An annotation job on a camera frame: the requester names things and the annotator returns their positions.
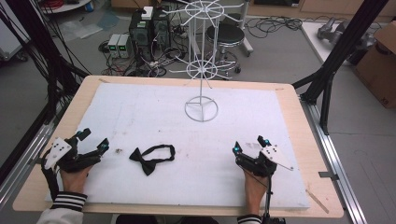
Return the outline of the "person's right striped-cuff sleeve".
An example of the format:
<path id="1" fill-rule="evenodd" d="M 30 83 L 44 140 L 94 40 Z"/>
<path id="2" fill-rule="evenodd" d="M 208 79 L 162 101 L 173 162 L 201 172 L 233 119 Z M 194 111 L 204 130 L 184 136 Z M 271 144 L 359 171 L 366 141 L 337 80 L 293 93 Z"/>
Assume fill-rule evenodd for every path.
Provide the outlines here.
<path id="1" fill-rule="evenodd" d="M 243 215 L 236 220 L 237 224 L 262 224 L 262 217 L 254 214 Z"/>

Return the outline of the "grey robot part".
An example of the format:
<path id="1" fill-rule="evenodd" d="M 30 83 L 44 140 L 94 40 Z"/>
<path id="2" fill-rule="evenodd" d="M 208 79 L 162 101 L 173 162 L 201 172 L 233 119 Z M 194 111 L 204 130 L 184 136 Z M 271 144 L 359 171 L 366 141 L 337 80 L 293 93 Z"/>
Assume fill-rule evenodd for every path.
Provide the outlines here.
<path id="1" fill-rule="evenodd" d="M 346 28 L 349 25 L 349 21 L 342 21 L 337 25 L 335 30 L 332 29 L 332 26 L 335 23 L 335 17 L 331 17 L 324 25 L 318 28 L 317 38 L 319 40 L 326 39 L 333 46 L 339 41 L 342 34 L 345 32 Z M 365 33 L 355 44 L 355 49 L 368 49 L 376 42 L 374 36 L 369 33 Z"/>

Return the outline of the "brown cardboard box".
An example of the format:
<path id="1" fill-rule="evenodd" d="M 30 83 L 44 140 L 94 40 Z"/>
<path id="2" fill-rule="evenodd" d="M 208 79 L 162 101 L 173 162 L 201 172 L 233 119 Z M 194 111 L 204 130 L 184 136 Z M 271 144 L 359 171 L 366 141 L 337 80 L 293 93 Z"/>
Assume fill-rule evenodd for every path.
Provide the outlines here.
<path id="1" fill-rule="evenodd" d="M 375 44 L 356 66 L 356 75 L 385 108 L 396 108 L 396 21 L 374 34 Z"/>

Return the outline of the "aluminium rail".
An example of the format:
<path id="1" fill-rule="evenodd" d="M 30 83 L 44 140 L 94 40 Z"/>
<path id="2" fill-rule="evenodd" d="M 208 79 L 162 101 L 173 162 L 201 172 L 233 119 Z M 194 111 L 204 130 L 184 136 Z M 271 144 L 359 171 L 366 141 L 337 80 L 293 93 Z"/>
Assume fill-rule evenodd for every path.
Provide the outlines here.
<path id="1" fill-rule="evenodd" d="M 347 173 L 339 158 L 336 148 L 331 137 L 324 132 L 319 124 L 319 110 L 315 105 L 301 101 L 302 108 L 311 125 L 314 136 L 318 139 L 318 147 L 322 154 L 328 172 L 338 174 L 339 179 L 333 181 L 336 191 L 341 199 L 343 210 L 348 214 L 351 224 L 368 224 L 365 215 L 361 209 L 359 201 L 354 193 L 353 188 L 347 178 Z"/>
<path id="2" fill-rule="evenodd" d="M 45 105 L 22 136 L 2 166 L 0 166 L 0 211 L 11 204 L 12 195 L 22 186 L 60 122 L 67 106 L 57 104 L 50 117 Z"/>

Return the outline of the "black round stool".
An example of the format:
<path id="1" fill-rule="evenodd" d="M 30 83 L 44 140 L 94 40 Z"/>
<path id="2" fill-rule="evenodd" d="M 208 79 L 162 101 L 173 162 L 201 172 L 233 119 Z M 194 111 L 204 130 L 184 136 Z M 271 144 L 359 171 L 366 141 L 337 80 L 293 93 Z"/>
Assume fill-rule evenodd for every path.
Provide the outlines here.
<path id="1" fill-rule="evenodd" d="M 236 25 L 228 23 L 220 23 L 218 28 L 210 26 L 205 32 L 206 39 L 217 47 L 214 53 L 215 65 L 228 78 L 230 70 L 234 70 L 236 74 L 241 72 L 241 66 L 235 54 L 228 51 L 228 48 L 240 46 L 244 39 L 244 32 Z"/>

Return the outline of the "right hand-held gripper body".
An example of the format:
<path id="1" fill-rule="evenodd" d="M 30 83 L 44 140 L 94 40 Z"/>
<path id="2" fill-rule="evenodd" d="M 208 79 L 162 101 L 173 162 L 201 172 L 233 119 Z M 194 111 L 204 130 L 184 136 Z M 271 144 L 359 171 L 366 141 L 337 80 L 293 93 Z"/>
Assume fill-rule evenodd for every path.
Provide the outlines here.
<path id="1" fill-rule="evenodd" d="M 245 161 L 235 163 L 257 176 L 267 177 L 272 175 L 278 165 L 289 171 L 294 170 L 290 160 L 278 145 L 262 147 L 257 158 L 252 158 L 247 154 L 245 156 Z"/>

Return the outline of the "clear plastic sheet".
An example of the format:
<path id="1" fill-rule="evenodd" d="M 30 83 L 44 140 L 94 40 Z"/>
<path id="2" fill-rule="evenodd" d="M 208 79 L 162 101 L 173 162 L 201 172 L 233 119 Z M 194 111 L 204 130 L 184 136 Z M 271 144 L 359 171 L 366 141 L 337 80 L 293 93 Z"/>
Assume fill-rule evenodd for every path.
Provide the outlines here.
<path id="1" fill-rule="evenodd" d="M 97 23 L 83 24 L 82 21 L 66 21 L 60 25 L 60 30 L 64 41 L 84 39 L 101 31 L 109 30 L 116 26 L 119 20 L 114 13 L 107 12 Z"/>

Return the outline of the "person's dark lap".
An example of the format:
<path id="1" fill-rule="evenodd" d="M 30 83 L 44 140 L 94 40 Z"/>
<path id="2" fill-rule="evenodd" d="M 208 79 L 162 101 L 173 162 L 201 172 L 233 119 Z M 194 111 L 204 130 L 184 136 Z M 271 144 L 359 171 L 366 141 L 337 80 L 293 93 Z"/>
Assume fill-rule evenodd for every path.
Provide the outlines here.
<path id="1" fill-rule="evenodd" d="M 219 224 L 213 217 L 181 217 L 167 220 L 166 217 L 147 215 L 119 215 L 116 224 Z"/>

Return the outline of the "person's left hand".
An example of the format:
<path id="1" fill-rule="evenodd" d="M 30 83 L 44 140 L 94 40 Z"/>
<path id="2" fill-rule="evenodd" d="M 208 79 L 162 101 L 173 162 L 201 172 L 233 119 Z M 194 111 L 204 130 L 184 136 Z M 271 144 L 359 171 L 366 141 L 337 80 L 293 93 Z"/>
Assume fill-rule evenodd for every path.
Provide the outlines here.
<path id="1" fill-rule="evenodd" d="M 61 178 L 63 181 L 64 191 L 74 192 L 74 193 L 83 193 L 84 186 L 91 170 L 91 166 L 76 172 L 76 173 L 67 173 L 66 171 L 61 171 Z"/>

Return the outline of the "black bow tie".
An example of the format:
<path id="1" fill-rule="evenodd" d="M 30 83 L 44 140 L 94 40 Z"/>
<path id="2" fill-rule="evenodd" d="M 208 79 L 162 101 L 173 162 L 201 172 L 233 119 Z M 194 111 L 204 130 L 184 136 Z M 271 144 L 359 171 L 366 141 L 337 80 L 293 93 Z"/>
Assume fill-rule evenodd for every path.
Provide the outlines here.
<path id="1" fill-rule="evenodd" d="M 147 155 L 154 152 L 157 149 L 168 149 L 169 157 L 168 158 L 151 158 L 148 159 Z M 142 170 L 145 175 L 151 175 L 158 163 L 173 161 L 175 159 L 176 150 L 173 145 L 157 145 L 148 148 L 146 151 L 142 152 L 138 147 L 133 151 L 133 153 L 129 156 L 131 161 L 139 162 Z"/>

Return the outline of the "person's striped-cuff sleeve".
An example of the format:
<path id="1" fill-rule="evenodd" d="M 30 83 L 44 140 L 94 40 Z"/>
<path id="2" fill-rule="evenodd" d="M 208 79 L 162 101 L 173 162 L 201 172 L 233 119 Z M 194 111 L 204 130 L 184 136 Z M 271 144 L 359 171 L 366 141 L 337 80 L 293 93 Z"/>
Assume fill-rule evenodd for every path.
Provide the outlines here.
<path id="1" fill-rule="evenodd" d="M 236 220 L 237 224 L 262 224 L 262 217 L 254 214 L 243 215 Z"/>
<path id="2" fill-rule="evenodd" d="M 82 193 L 61 191 L 51 208 L 42 212 L 36 224 L 82 224 L 82 210 L 87 198 Z"/>

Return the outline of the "small metal bracket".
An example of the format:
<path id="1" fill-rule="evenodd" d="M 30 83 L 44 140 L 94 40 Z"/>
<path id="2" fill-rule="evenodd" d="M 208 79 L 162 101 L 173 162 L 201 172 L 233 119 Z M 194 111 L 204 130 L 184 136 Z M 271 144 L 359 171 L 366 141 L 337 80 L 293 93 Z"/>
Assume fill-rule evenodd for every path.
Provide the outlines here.
<path id="1" fill-rule="evenodd" d="M 331 181 L 337 181 L 339 179 L 338 174 L 332 172 L 319 172 L 318 174 L 321 178 L 330 178 Z"/>

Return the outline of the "person's right hand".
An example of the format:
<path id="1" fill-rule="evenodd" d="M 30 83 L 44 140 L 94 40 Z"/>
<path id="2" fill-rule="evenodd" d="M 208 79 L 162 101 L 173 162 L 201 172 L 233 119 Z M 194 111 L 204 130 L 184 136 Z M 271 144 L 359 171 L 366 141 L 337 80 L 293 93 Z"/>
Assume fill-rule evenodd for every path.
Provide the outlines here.
<path id="1" fill-rule="evenodd" d="M 255 176 L 247 170 L 244 171 L 244 176 L 247 213 L 258 216 L 261 211 L 262 198 L 268 189 L 269 179 L 267 177 Z"/>

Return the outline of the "thin wooden stick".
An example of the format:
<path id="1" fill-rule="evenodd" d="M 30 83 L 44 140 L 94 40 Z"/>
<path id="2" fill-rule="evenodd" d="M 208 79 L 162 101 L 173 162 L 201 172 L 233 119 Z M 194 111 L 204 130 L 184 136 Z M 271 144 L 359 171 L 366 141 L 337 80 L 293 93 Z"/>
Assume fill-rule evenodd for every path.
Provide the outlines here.
<path id="1" fill-rule="evenodd" d="M 309 197 L 326 213 L 329 214 L 329 209 L 321 202 L 321 200 L 315 196 L 309 189 L 306 189 L 305 192 L 309 195 Z"/>

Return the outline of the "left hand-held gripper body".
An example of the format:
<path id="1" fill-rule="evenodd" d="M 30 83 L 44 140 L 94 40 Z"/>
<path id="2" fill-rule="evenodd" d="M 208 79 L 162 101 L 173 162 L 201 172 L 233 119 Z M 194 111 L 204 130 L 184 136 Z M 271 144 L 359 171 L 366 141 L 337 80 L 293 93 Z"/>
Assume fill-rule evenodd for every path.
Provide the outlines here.
<path id="1" fill-rule="evenodd" d="M 43 158 L 42 167 L 45 170 L 49 170 L 57 165 L 67 173 L 76 173 L 95 165 L 101 160 L 84 159 L 83 155 L 78 153 L 78 143 L 75 137 L 70 139 L 56 137 L 51 148 Z"/>

